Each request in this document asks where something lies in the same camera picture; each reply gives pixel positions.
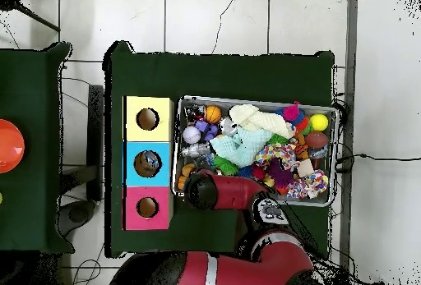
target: blue box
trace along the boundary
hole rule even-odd
[[[135,142],[128,141],[126,163],[127,186],[169,186],[172,146],[170,142]],[[135,157],[142,151],[153,151],[159,156],[161,167],[153,177],[141,177],[134,166]]]

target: red plate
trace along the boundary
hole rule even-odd
[[[15,168],[22,160],[24,151],[21,131],[13,123],[0,119],[0,173]]]

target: gray bin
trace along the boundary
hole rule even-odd
[[[207,98],[200,96],[191,96],[186,95],[178,101],[177,108],[177,119],[175,123],[174,131],[174,151],[173,151],[173,174],[172,174],[172,190],[175,195],[184,196],[183,192],[180,191],[177,187],[178,179],[181,175],[182,168],[185,164],[191,163],[192,159],[184,158],[181,155],[182,147],[187,147],[183,143],[182,133],[187,126],[187,119],[184,117],[184,107],[192,104],[196,105],[216,105],[221,109],[222,117],[227,117],[229,115],[229,110],[234,105],[241,105],[244,103],[252,104],[258,107],[261,111],[267,113],[273,113],[279,108],[286,108],[291,105],[290,103],[267,103],[267,102],[258,102],[258,101],[249,101],[249,100],[237,100],[237,99],[221,99],[221,98]],[[317,198],[313,199],[295,199],[287,198],[284,195],[272,195],[280,203],[288,205],[305,205],[312,207],[325,207],[330,205],[334,199],[333,190],[334,190],[334,176],[335,176],[335,162],[336,162],[336,142],[338,140],[338,128],[339,128],[339,111],[335,108],[325,108],[320,106],[311,106],[311,105],[299,105],[301,110],[304,111],[306,116],[312,116],[315,113],[322,113],[327,116],[329,120],[328,127],[324,130],[325,134],[330,139],[329,150],[322,161],[322,170],[329,177],[329,186],[321,193]]]

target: yellow box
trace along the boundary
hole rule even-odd
[[[153,121],[154,126],[151,130],[142,129],[139,124],[139,117],[144,117],[146,113],[147,116],[152,114],[148,109],[154,113],[154,118],[158,117],[157,123]],[[170,98],[126,96],[126,109],[123,106],[123,111],[126,111],[127,115],[127,141],[173,141],[174,104]]]

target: table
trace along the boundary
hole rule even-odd
[[[233,252],[242,219],[235,210],[202,211],[174,201],[168,230],[123,231],[122,209],[122,97],[183,95],[250,99],[330,106],[334,56],[182,55],[134,53],[127,42],[116,41],[105,54],[105,254],[124,251]],[[290,222],[306,228],[312,251],[328,256],[329,208],[290,206]]]
[[[0,118],[25,139],[25,154],[0,174],[0,250],[73,252],[57,229],[60,117],[58,76],[70,44],[44,51],[0,49]]]

